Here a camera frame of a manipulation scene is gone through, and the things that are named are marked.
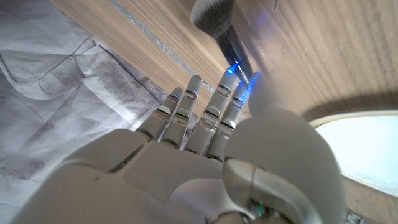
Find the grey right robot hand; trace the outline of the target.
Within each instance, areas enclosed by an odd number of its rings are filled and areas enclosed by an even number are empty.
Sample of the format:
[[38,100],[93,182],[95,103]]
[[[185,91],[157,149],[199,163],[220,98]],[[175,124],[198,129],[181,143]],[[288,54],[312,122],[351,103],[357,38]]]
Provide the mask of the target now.
[[328,143],[276,97],[248,87],[250,117],[221,160],[117,129],[66,157],[14,223],[343,223],[343,178]]

